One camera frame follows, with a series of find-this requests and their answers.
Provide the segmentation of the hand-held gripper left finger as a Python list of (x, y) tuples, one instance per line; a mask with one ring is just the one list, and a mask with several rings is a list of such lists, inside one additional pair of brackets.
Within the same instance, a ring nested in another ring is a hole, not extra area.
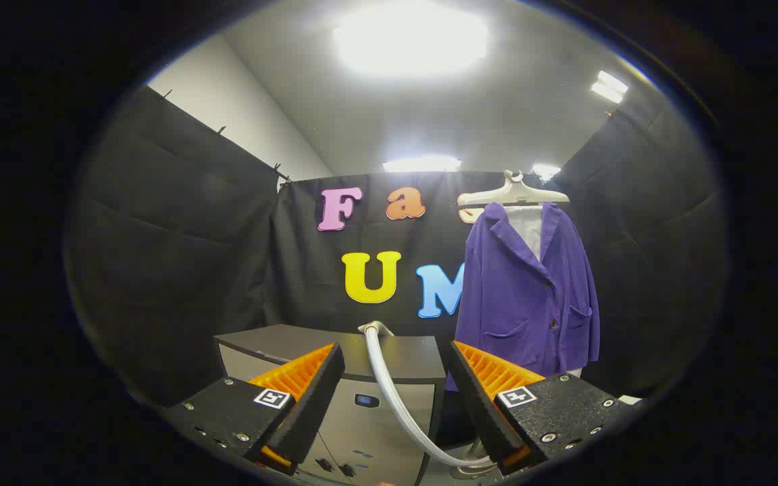
[(296, 473), (344, 371), (342, 347), (328, 344), (247, 381), (218, 379), (163, 418), (226, 462)]

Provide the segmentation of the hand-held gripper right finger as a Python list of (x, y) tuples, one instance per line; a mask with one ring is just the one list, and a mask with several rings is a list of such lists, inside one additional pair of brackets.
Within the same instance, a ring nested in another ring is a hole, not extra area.
[(571, 373), (538, 375), (453, 341), (450, 373), (478, 439), (504, 476), (561, 461), (622, 431), (640, 411)]

